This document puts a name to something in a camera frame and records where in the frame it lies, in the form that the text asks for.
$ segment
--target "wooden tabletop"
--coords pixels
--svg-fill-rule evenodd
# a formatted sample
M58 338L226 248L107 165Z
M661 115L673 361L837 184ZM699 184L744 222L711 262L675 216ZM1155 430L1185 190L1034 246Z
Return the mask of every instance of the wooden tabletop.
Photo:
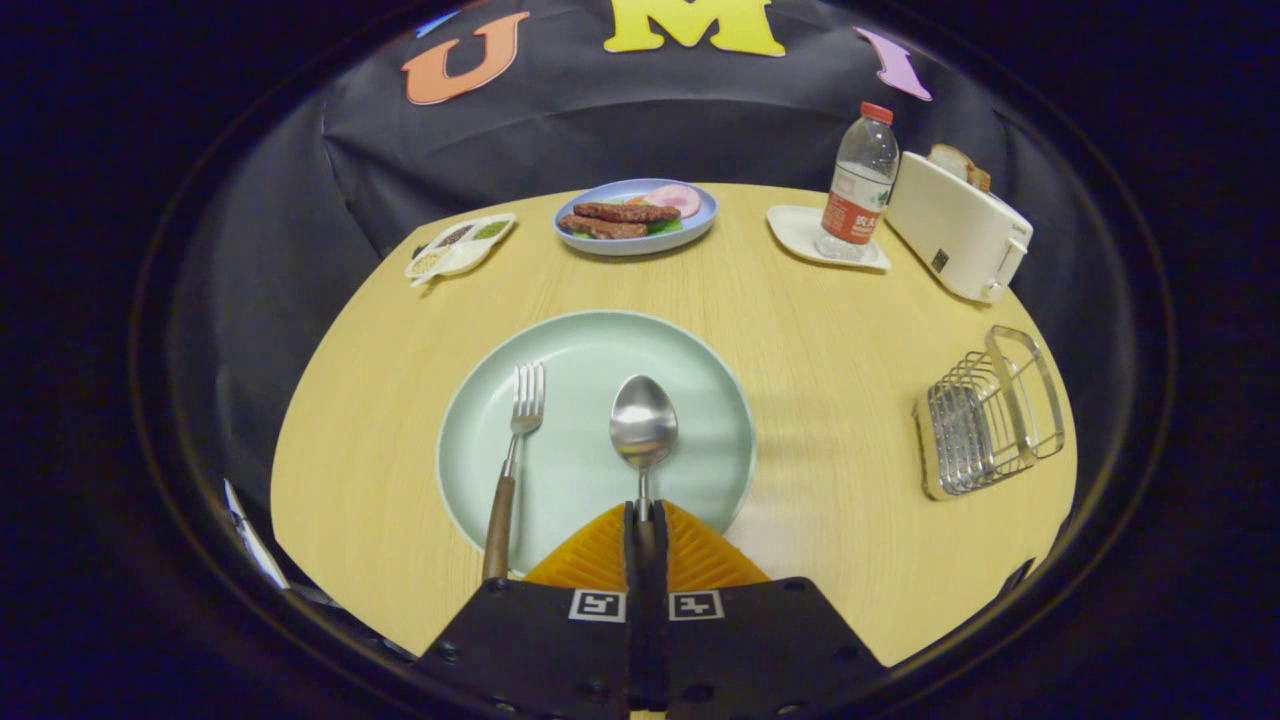
M595 309L672 322L733 370L758 457L726 537L772 578L813 579L881 662L937 641L1019 565L1039 562L1075 489L1066 398L1062 452L947 502L922 489L911 418L915 397L980 350L993 324L1048 350L1018 299L987 306L950 295L884 223L873 238L893 263L888 273L800 260L774 240L765 211L822 208L822 193L701 187L721 204L714 227L655 256L567 247L550 218L575 193L439 220L392 252L329 328L280 432L271 519L298 566L421 653L480 579L480 552L453 525L434 477L449 398L511 336ZM403 269L420 237L493 213L516 213L518 224L481 265L408 287ZM1061 387L1051 355L1050 365Z

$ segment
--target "letter m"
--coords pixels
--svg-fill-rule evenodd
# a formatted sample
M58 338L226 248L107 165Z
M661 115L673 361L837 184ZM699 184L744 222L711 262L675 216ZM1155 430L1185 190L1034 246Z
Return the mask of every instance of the letter m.
M634 53L662 47L663 37L649 26L657 22L685 47L698 45L713 22L719 32L712 45L730 53L781 58L787 49L773 40L764 6L771 0L613 0L613 37L604 41L609 53Z

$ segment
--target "ham slice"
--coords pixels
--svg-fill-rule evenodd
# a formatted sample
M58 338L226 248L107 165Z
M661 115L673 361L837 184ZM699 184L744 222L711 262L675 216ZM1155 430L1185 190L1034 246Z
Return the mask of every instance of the ham slice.
M698 195L698 191L680 183L655 187L649 195L644 196L644 200L650 205L675 208L680 210L681 218L692 217L703 206L703 199Z

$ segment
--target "metal toast rack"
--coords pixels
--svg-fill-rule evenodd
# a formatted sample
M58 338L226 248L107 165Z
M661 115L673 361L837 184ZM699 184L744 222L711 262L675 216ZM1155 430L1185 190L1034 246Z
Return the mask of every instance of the metal toast rack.
M1009 479L1066 441L1057 388L1036 340L993 325L986 346L966 354L911 410L920 428L924 491L934 500ZM1038 373L1024 377L1032 366ZM1042 434L1046 414L1052 425Z

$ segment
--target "light green plate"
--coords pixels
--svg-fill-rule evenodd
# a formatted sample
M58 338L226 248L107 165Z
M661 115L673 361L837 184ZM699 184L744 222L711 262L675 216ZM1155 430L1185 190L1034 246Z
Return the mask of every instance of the light green plate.
M515 368L547 368L543 427L516 460L511 569L525 574L582 525L636 497L636 471L609 443L609 410L631 375L667 391L680 421L672 454L649 477L666 498L719 532L746 498L755 428L741 386L696 337L657 318L590 311L552 318L498 346L462 382L440 427L435 475L444 506L484 547L498 471L511 442Z

